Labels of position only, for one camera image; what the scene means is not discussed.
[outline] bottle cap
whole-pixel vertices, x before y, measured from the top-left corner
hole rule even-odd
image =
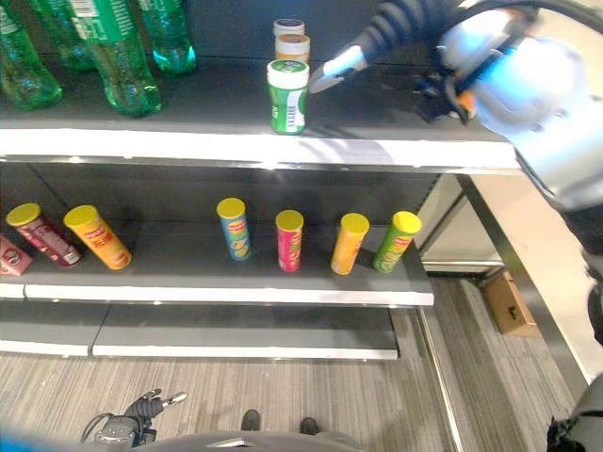
[[[310,53],[310,38],[305,35],[280,35],[276,37],[277,54],[306,55]]]
[[[276,226],[287,233],[295,233],[303,226],[303,215],[297,210],[284,210],[276,216]]]
[[[8,212],[7,223],[12,227],[23,226],[40,216],[40,206],[34,202],[21,204]]]
[[[67,215],[65,215],[65,218],[63,219],[63,223],[65,223],[65,226],[68,228],[73,229],[78,226],[83,226],[86,223],[90,223],[98,217],[98,210],[96,210],[96,207],[93,205],[78,205],[67,212]]]
[[[423,227],[421,218],[411,212],[396,212],[392,223],[397,230],[406,234],[416,234]]]
[[[245,202],[239,198],[225,198],[218,203],[216,211],[221,218],[237,218],[245,213]]]
[[[274,21],[274,36],[293,34],[303,35],[305,33],[305,23],[299,19],[277,19]]]
[[[370,224],[361,214],[346,214],[341,219],[341,228],[352,234],[366,234]]]
[[[310,78],[310,67],[301,61],[277,59],[268,65],[268,83],[275,88],[305,88]]]

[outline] pink chip can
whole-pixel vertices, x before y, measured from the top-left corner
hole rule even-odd
[[[284,210],[276,216],[279,266],[284,271],[300,268],[303,216],[296,210]]]
[[[21,276],[31,264],[31,257],[0,234],[0,275]]]

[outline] soda bottle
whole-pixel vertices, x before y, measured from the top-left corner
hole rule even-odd
[[[142,21],[153,43],[153,59],[164,73],[190,73],[195,50],[181,0],[139,0]]]
[[[27,32],[0,1],[0,83],[7,97],[27,110],[58,102],[62,89],[44,66]]]
[[[80,72],[96,69],[86,43],[75,31],[68,0],[29,0],[29,3],[67,68]]]
[[[127,0],[70,0],[73,23],[90,49],[111,105],[125,115],[161,109]]]

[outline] small container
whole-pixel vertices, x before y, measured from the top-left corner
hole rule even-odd
[[[370,228],[370,224],[364,215],[346,214],[343,216],[331,261],[331,269],[335,273],[342,276],[351,273],[368,228]]]
[[[73,266],[82,257],[34,202],[21,204],[8,212],[7,223],[60,266]]]
[[[274,44],[275,59],[310,60],[310,38],[305,35],[279,35]]]
[[[216,209],[224,230],[228,252],[236,261],[245,261],[252,255],[252,247],[245,219],[245,202],[239,198],[226,198]]]
[[[272,101],[272,130],[281,135],[298,135],[305,128],[305,98],[310,67],[301,61],[277,59],[268,65]]]
[[[31,264],[31,257],[0,234],[0,275],[21,276]]]
[[[276,216],[279,266],[284,271],[300,268],[303,216],[297,210],[284,210]]]
[[[421,219],[411,212],[397,212],[373,261],[376,270],[391,273],[402,254],[422,227]]]
[[[281,35],[304,35],[305,23],[299,19],[277,19],[272,31],[274,38]]]
[[[78,205],[67,212],[63,222],[111,270],[121,270],[132,262],[130,251],[93,205]]]

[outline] white jar lid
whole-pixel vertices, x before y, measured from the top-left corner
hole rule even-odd
[[[305,88],[310,78],[310,66],[292,59],[276,59],[267,67],[268,83],[275,88]]]
[[[274,36],[279,35],[303,35],[305,23],[299,19],[277,19],[274,21]]]
[[[276,37],[276,52],[287,55],[310,53],[310,38],[305,35],[280,35]]]

